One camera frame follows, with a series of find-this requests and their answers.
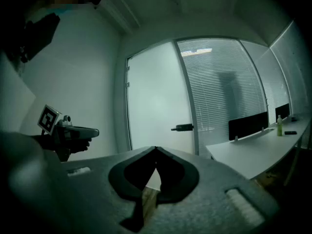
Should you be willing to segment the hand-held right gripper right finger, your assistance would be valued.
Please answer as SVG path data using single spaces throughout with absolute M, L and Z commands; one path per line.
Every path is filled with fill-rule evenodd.
M 199 182 L 182 201 L 160 204 L 145 234 L 269 234 L 277 221 L 276 200 L 253 181 L 215 160 L 166 148 L 191 163 Z

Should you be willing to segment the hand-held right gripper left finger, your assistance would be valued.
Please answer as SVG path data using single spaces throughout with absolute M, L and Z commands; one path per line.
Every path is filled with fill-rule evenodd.
M 154 147 L 119 155 L 64 162 L 86 206 L 89 233 L 152 234 L 156 215 Z

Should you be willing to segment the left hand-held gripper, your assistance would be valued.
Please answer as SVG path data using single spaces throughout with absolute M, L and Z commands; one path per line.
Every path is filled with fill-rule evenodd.
M 92 141 L 91 138 L 71 140 L 71 137 L 98 137 L 99 130 L 72 127 L 70 116 L 61 115 L 62 113 L 54 108 L 48 105 L 44 106 L 38 120 L 38 126 L 41 128 L 38 142 L 43 149 L 56 152 L 61 162 L 66 162 L 71 153 L 87 151 Z M 70 147 L 65 145 L 68 141 L 70 141 Z

